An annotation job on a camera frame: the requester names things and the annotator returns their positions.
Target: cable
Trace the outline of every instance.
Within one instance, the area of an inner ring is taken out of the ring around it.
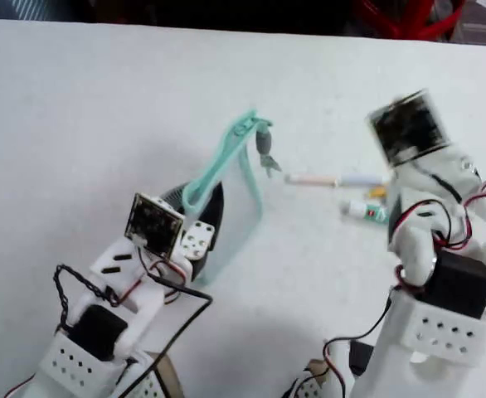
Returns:
[[[389,308],[391,307],[391,303],[392,303],[392,301],[391,301],[391,295],[392,295],[392,292],[394,292],[396,290],[400,290],[400,289],[401,289],[401,286],[399,286],[399,285],[394,286],[391,289],[391,291],[389,292],[389,295],[386,298],[385,309],[383,310],[382,315],[379,317],[379,319],[376,321],[376,323],[374,323],[374,325],[368,330],[368,332],[365,332],[363,334],[360,334],[359,336],[354,336],[354,337],[336,337],[336,338],[333,338],[333,339],[329,340],[328,342],[326,342],[326,344],[324,344],[324,347],[323,347],[323,357],[324,357],[324,360],[326,361],[326,364],[328,365],[328,368],[326,369],[326,371],[324,371],[321,374],[318,374],[318,375],[315,375],[315,376],[310,376],[310,377],[304,379],[299,384],[299,386],[297,387],[297,389],[295,390],[293,396],[297,396],[297,394],[299,393],[300,387],[304,383],[306,383],[307,381],[310,381],[312,379],[316,379],[317,377],[324,376],[326,373],[328,373],[328,371],[331,370],[335,374],[335,376],[339,379],[339,383],[341,384],[341,389],[342,389],[342,392],[343,392],[343,398],[346,398],[346,384],[344,382],[343,375],[341,375],[340,371],[333,365],[333,363],[329,359],[328,348],[334,342],[360,340],[360,339],[365,338],[366,336],[368,336],[370,333],[372,333],[377,328],[377,325],[379,325],[382,322],[382,320],[385,318],[386,313],[388,312]]]
[[[29,381],[33,380],[33,377],[35,377],[35,373],[33,373],[31,376],[29,376],[26,380],[24,380],[22,383],[14,386],[11,390],[5,393],[5,396],[3,398],[12,398],[14,393],[20,390],[22,387],[24,387]]]
[[[443,180],[442,178],[440,178],[439,176],[437,176],[436,174],[434,174],[432,172],[428,172],[427,170],[422,168],[416,160],[412,161],[412,165],[416,170],[418,170],[422,174],[433,178],[441,187],[443,187],[447,192],[449,192],[451,194],[451,196],[457,201],[457,203],[462,202],[462,196],[457,192],[457,190],[449,182]]]
[[[56,267],[55,273],[53,274],[53,281],[55,282],[55,286],[57,288],[57,293],[59,294],[59,300],[61,301],[62,311],[61,311],[61,320],[60,320],[60,328],[63,328],[67,332],[71,330],[71,326],[66,323],[68,319],[68,298],[64,293],[64,289],[62,288],[61,280],[59,276],[61,275],[62,271],[68,272],[70,275],[74,276],[79,282],[81,282],[89,291],[91,291],[95,297],[100,299],[106,300],[110,303],[112,307],[118,307],[120,304],[120,300],[118,295],[112,289],[109,289],[107,292],[101,291],[96,285],[92,284],[87,278],[81,275],[79,272],[75,271],[68,265],[59,264]]]
[[[403,222],[407,219],[408,216],[411,215],[411,213],[416,210],[420,206],[428,206],[433,203],[436,203],[440,207],[442,207],[442,210],[444,210],[445,216],[448,219],[448,233],[446,234],[445,241],[438,240],[437,238],[435,239],[435,242],[439,245],[445,245],[445,242],[449,242],[451,238],[451,231],[452,231],[452,223],[451,223],[451,216],[450,213],[448,212],[448,209],[445,207],[444,203],[442,201],[439,201],[438,199],[424,199],[423,201],[418,201],[414,205],[410,206],[407,210],[405,210],[403,213],[401,213],[400,217],[396,220],[396,223],[394,224],[392,228],[392,233],[391,236],[394,235],[394,232],[398,229],[398,227],[403,224]]]
[[[414,284],[407,283],[401,276],[401,271],[403,270],[403,265],[398,265],[394,269],[394,275],[398,279],[398,284],[409,294],[417,294],[424,291],[423,286],[416,286]]]
[[[471,220],[469,219],[469,214],[468,214],[468,206],[471,203],[473,203],[474,201],[481,199],[481,198],[485,198],[485,197],[486,197],[486,181],[481,185],[481,187],[479,189],[479,193],[468,197],[464,201],[463,207],[464,207],[464,212],[465,212],[464,219],[465,219],[465,225],[466,225],[466,236],[465,236],[465,238],[463,238],[459,242],[450,243],[450,244],[446,245],[445,247],[447,247],[448,249],[451,249],[451,250],[462,250],[464,247],[466,247],[466,245],[469,243],[469,241],[470,241],[470,239],[473,235],[472,223],[471,223]]]
[[[207,309],[211,303],[213,302],[212,296],[209,294],[204,294],[203,292],[199,292],[198,290],[195,289],[190,289],[187,288],[186,286],[181,286],[178,284],[175,284],[169,279],[161,278],[159,276],[153,275],[149,272],[147,265],[143,261],[143,256],[142,256],[142,250],[138,248],[138,256],[140,258],[140,262],[142,263],[143,268],[145,269],[145,272],[147,273],[147,276],[152,279],[154,282],[157,284],[161,284],[162,286],[165,286],[167,288],[171,289],[176,289],[179,292],[189,294],[194,297],[198,297],[200,299],[206,300],[206,302],[199,307],[199,309],[193,313],[193,315],[188,318],[188,320],[177,330],[177,332],[171,337],[166,344],[166,346],[163,348],[163,350],[158,354],[156,359],[153,361],[153,363],[129,386],[125,389],[124,392],[122,392],[118,398],[125,398],[130,391],[132,391],[140,382],[151,372],[154,371],[157,368],[157,365],[159,362],[166,356],[166,353],[169,351],[171,346],[177,341],[177,339],[180,337],[180,335],[187,329],[187,327],[199,316],[201,313]]]

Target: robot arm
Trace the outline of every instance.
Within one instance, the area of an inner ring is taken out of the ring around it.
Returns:
[[[357,378],[347,358],[366,334],[324,346],[331,378],[321,396],[455,398],[486,346],[486,242],[477,229],[486,223],[486,181],[440,131],[422,93],[371,121],[395,172],[388,249],[401,261],[398,285],[376,323],[384,319],[376,346],[363,345]],[[425,360],[414,363],[415,353]],[[304,380],[315,377],[300,379],[291,396],[303,396]]]

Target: white table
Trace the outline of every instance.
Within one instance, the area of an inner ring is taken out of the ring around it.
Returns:
[[[133,194],[196,176],[239,114],[275,122],[285,170],[383,173],[365,118],[425,87],[486,176],[486,47],[0,22],[0,396],[51,340],[55,265],[86,270],[123,232]],[[189,397],[280,396],[324,338],[367,330],[393,283],[384,228],[339,215],[361,192],[258,178],[261,227],[170,351]],[[164,311],[147,347],[193,305]],[[477,396],[486,357],[463,394]]]

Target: white cube with holes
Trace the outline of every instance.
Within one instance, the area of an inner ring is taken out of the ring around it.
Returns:
[[[125,361],[102,362],[58,332],[41,362],[40,371],[74,396],[104,398],[114,389],[125,365]]]
[[[396,316],[403,317],[401,343],[412,350],[475,366],[484,353],[486,313],[475,319],[402,294]]]

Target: mounting hole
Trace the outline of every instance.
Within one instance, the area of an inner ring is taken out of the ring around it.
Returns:
[[[132,258],[133,258],[133,256],[131,254],[115,255],[114,256],[114,261],[130,260]]]
[[[414,351],[411,355],[410,363],[424,363],[429,356],[423,352]]]

